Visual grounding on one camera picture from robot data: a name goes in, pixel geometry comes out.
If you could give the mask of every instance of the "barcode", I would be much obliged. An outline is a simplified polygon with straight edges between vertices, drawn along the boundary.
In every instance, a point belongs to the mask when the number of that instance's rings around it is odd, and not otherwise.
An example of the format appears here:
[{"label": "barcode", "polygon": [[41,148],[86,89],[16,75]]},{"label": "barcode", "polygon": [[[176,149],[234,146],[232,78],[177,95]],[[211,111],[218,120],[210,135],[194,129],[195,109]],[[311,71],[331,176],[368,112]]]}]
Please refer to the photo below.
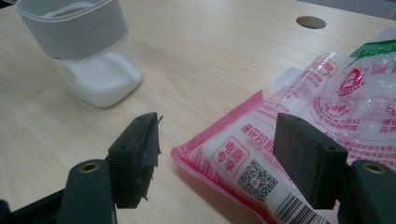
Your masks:
[{"label": "barcode", "polygon": [[311,208],[291,193],[276,209],[274,215],[280,222],[288,224],[330,224],[329,221],[318,216],[318,214],[316,214]]}]

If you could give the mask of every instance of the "wooden table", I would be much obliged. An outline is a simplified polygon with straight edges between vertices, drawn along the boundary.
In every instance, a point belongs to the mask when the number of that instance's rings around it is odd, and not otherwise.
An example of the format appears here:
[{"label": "wooden table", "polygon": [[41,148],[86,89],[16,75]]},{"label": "wooden table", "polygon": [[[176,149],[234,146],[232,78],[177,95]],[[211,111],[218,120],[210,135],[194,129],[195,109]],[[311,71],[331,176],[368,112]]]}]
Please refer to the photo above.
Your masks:
[{"label": "wooden table", "polygon": [[[121,0],[142,72],[120,104],[95,108],[65,86],[14,7],[0,10],[0,198],[11,209],[64,188],[81,161],[102,159],[137,116],[156,111],[163,154],[148,202],[119,223],[260,223],[245,208],[178,168],[172,147],[289,67],[350,53],[395,21],[292,0]],[[313,16],[323,29],[296,19]]]}]

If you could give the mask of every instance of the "circular hole in table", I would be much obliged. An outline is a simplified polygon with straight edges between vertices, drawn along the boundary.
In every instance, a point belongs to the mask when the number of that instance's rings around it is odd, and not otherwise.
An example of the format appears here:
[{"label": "circular hole in table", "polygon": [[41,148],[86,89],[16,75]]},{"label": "circular hole in table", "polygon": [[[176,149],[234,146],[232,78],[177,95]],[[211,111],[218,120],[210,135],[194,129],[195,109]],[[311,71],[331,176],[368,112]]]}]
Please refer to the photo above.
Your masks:
[{"label": "circular hole in table", "polygon": [[326,27],[326,21],[311,16],[302,16],[297,18],[296,22],[308,29],[323,29]]}]

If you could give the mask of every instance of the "screw hole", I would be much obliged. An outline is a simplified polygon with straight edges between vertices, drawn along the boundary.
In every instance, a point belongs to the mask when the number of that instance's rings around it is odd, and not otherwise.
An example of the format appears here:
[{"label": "screw hole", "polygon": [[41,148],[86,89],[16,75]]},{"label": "screw hole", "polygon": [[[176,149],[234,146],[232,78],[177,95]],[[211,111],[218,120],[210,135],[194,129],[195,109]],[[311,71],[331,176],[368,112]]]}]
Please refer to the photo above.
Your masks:
[{"label": "screw hole", "polygon": [[381,167],[377,164],[374,164],[374,163],[369,163],[369,162],[364,163],[363,168],[366,169],[367,171],[370,171],[371,173],[376,174],[376,175],[384,175],[387,172],[383,167]]},{"label": "screw hole", "polygon": [[88,164],[82,166],[79,169],[79,171],[83,174],[86,174],[86,173],[90,173],[90,172],[97,170],[99,168],[99,166],[100,165],[98,163],[88,163]]}]

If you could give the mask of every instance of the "qr code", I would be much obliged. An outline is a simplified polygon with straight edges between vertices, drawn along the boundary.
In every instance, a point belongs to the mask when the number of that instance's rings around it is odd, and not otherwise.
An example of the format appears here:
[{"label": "qr code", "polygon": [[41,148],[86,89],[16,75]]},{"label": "qr code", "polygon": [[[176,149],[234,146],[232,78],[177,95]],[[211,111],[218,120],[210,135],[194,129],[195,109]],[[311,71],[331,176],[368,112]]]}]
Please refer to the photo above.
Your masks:
[{"label": "qr code", "polygon": [[238,184],[251,196],[264,202],[276,186],[277,180],[253,160],[239,177]]}]

